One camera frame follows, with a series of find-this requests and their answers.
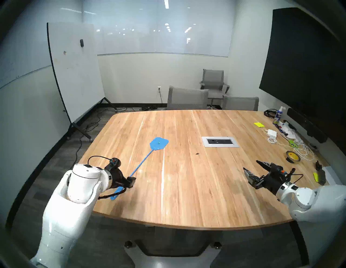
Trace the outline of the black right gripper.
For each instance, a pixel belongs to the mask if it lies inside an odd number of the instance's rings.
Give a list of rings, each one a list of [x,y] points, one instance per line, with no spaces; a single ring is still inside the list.
[[[256,162],[265,170],[268,171],[267,175],[258,177],[243,167],[244,175],[249,183],[253,183],[253,187],[257,190],[265,188],[272,194],[276,195],[278,190],[282,188],[282,185],[290,185],[291,177],[296,171],[292,168],[290,172],[286,172],[282,166],[271,164],[268,162],[262,162],[256,160]]]

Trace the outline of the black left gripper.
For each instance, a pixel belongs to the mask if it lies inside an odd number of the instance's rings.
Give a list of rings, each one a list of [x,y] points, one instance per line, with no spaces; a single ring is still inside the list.
[[[128,177],[128,180],[123,176],[119,167],[121,161],[118,158],[111,158],[109,164],[104,168],[109,177],[109,189],[124,187],[132,188],[135,184],[135,177]]]

